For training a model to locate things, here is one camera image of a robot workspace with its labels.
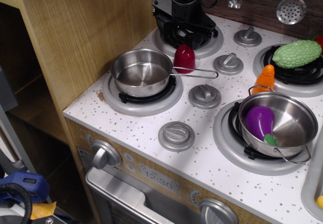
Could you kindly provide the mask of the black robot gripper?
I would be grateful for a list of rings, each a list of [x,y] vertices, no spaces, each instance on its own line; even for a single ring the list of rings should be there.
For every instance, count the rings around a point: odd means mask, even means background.
[[[202,10],[199,0],[154,0],[152,5],[159,34],[173,48],[186,44],[199,49],[218,36],[215,22]]]

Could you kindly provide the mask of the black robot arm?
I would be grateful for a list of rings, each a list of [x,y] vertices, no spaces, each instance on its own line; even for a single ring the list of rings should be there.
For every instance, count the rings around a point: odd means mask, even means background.
[[[218,35],[201,0],[154,0],[152,5],[159,34],[173,48],[186,44],[196,50]]]

